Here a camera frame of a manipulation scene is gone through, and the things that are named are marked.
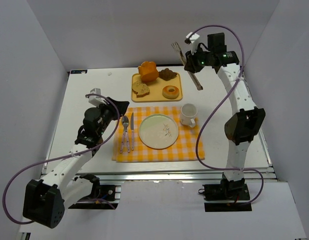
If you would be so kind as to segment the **metal serving tongs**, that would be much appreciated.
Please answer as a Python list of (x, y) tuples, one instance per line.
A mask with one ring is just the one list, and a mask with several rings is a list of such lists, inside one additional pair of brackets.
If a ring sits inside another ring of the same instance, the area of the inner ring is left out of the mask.
[[(179, 44), (177, 42), (173, 42), (171, 44), (172, 48), (176, 51), (176, 53), (179, 55), (179, 58), (181, 60), (181, 63), (183, 64), (183, 66), (185, 67), (186, 66), (186, 58), (182, 52), (182, 49), (181, 47), (179, 46)], [(194, 83), (194, 85), (196, 86), (196, 89), (198, 91), (202, 91), (203, 90), (203, 86), (200, 84), (199, 80), (197, 79), (197, 77), (195, 76), (194, 73), (192, 72), (187, 72), (188, 75), (190, 76), (192, 82)]]

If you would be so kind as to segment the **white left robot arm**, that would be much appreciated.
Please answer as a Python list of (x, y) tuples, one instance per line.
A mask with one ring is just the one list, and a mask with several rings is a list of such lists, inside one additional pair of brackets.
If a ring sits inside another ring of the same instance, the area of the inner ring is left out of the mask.
[(22, 215), (48, 228), (55, 228), (65, 210), (80, 200), (95, 199), (100, 195), (100, 179), (93, 174), (77, 176), (78, 171), (103, 144), (103, 134), (111, 121), (120, 121), (128, 101), (107, 98), (97, 101), (84, 112), (70, 156), (39, 180), (31, 180), (25, 188)]

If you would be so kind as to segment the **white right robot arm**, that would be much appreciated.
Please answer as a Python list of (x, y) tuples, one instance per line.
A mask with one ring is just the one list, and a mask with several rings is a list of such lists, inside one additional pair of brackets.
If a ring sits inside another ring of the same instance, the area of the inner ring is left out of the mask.
[(227, 92), (232, 117), (224, 125), (229, 148), (221, 185), (226, 191), (234, 192), (244, 187), (243, 169), (247, 151), (258, 134), (266, 113), (252, 100), (241, 76), (239, 58), (234, 51), (227, 50), (224, 33), (210, 34), (207, 39), (207, 47), (203, 50), (198, 34), (190, 32), (186, 36), (185, 41), (191, 45), (191, 50), (185, 54), (184, 69), (195, 74), (204, 67), (212, 67)]

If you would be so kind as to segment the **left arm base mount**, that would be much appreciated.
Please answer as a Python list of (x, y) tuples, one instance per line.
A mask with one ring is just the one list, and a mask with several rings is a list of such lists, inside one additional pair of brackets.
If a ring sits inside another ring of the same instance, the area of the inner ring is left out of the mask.
[(100, 178), (93, 174), (84, 174), (74, 177), (74, 183), (79, 180), (87, 180), (92, 184), (92, 189), (88, 196), (81, 198), (71, 205), (69, 209), (78, 210), (115, 210), (118, 206), (119, 185), (101, 183)]

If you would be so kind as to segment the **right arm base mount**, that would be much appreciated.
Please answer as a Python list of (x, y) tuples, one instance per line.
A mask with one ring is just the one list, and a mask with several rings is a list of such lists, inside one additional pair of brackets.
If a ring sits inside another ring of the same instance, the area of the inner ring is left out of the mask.
[(218, 184), (204, 184), (198, 194), (203, 196), (207, 213), (252, 211), (250, 193), (244, 178), (229, 181), (223, 176)]

